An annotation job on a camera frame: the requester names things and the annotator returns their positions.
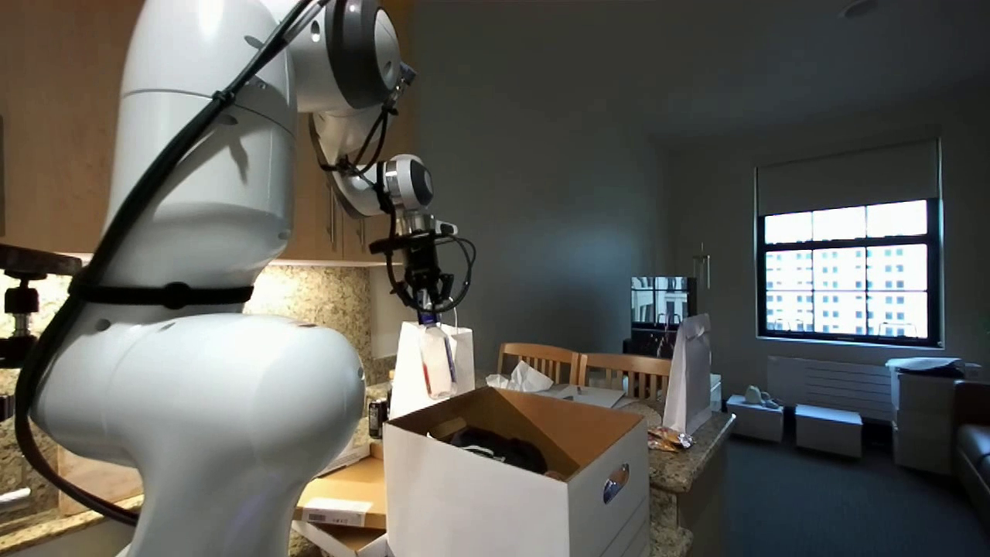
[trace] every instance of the window frame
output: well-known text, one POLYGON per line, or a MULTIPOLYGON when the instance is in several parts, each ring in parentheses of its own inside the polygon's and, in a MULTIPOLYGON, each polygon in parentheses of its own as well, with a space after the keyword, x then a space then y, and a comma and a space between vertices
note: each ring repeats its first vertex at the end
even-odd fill
POLYGON ((759 212, 759 338, 762 339, 820 339, 820 343, 879 343, 879 345, 942 345, 942 199, 915 199, 926 202, 930 232, 921 236, 886 236, 886 239, 840 239, 840 240, 786 240, 786 244, 767 244, 767 215, 781 212, 759 212), (903 244, 926 244, 930 246, 930 335, 926 338, 883 338, 883 335, 825 335, 825 332, 767 332, 767 255, 778 252, 836 252, 836 246, 903 246, 903 244))

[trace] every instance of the wooden chair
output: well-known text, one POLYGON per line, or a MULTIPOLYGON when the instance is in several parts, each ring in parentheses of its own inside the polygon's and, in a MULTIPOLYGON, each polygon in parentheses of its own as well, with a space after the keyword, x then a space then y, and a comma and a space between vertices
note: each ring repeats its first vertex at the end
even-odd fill
POLYGON ((660 401, 666 392, 673 359, 654 359, 638 354, 581 354, 579 378, 581 385, 621 391, 621 378, 627 378, 627 397, 645 401, 660 401))
POLYGON ((581 354, 555 343, 502 343, 500 374, 510 374, 517 363, 527 363, 555 385, 579 385, 579 359, 581 354))

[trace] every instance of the black cable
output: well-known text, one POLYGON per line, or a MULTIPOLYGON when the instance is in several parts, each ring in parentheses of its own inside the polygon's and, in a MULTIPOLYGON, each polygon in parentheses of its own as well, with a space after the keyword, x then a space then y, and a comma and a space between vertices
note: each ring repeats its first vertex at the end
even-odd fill
POLYGON ((138 509, 123 509, 76 482, 59 475, 53 464, 41 456, 35 430, 30 430, 30 408, 41 392, 44 370, 62 351, 62 343, 71 338, 78 317, 87 310, 87 295, 96 292, 105 279, 105 268, 111 266, 115 255, 120 252, 130 229, 147 215, 147 210, 163 196, 169 177, 181 167, 181 162, 209 136, 215 121, 235 103, 235 96, 244 91, 244 82, 270 61, 276 60, 288 43, 290 32, 300 32, 300 14, 308 12, 309 0, 300 0, 281 24, 272 32, 272 37, 263 43, 263 48, 244 66, 244 70, 215 99, 158 150, 158 158, 148 165, 148 170, 141 177, 141 181, 130 190, 123 204, 118 206, 111 226, 105 229, 104 240, 96 244, 96 255, 91 266, 84 266, 82 276, 76 276, 70 289, 70 301, 59 305, 53 322, 39 338, 35 351, 28 354, 19 385, 17 385, 17 439, 28 457, 28 464, 49 480, 55 490, 71 494, 76 501, 120 519, 138 522, 138 509))
POLYGON ((372 130, 367 134, 367 142, 361 142, 358 156, 353 158, 353 174, 356 174, 356 177, 361 177, 361 174, 381 158, 392 115, 396 115, 396 109, 392 109, 390 103, 381 106, 372 130))
POLYGON ((437 311, 450 311, 450 310, 454 310, 454 305, 461 305, 461 301, 469 297, 469 292, 472 292, 472 279, 473 279, 473 263, 476 263, 476 244, 472 240, 472 239, 452 239, 458 246, 461 246, 461 255, 465 255, 465 279, 461 279, 461 292, 452 297, 452 301, 447 301, 443 305, 437 305, 437 311))
POLYGON ((308 3, 309 12, 300 12, 293 24, 286 24, 286 37, 299 37, 299 33, 309 32, 309 24, 315 24, 320 10, 326 10, 326 6, 327 6, 327 0, 309 0, 308 3))

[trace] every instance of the white wall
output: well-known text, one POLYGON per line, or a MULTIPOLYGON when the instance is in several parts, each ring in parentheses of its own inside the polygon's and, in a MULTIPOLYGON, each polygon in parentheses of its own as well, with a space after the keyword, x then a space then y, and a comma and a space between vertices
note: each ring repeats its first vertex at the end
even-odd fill
POLYGON ((710 146, 669 150, 669 177, 679 210, 679 255, 701 240, 716 257, 716 289, 704 292, 704 305, 716 320, 716 367, 726 391, 764 385, 770 354, 886 363, 887 356, 939 351, 875 351, 767 343, 756 338, 756 204, 751 162, 870 142, 875 136, 939 128, 945 140, 945 345, 942 354, 990 366, 990 85, 952 92, 936 103, 879 109, 870 115, 831 116, 797 130, 764 130, 710 146))
POLYGON ((627 279, 666 266, 663 150, 598 103, 594 61, 542 39, 547 18, 476 6, 417 3, 411 37, 433 206, 481 246, 458 311, 476 367, 495 366, 502 339, 620 351, 627 279))

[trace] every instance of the white box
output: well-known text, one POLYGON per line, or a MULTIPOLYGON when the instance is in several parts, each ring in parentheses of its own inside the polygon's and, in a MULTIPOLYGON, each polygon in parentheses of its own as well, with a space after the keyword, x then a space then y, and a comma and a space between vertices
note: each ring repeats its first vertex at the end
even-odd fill
POLYGON ((384 428, 390 548, 400 557, 600 557, 651 551, 640 416, 481 386, 384 428), (532 472, 437 439, 452 420, 532 443, 532 472))
POLYGON ((864 416, 848 408, 797 406, 797 447, 862 457, 864 416))
POLYGON ((737 437, 784 443, 784 406, 745 406, 745 397, 731 397, 726 411, 737 416, 737 437))

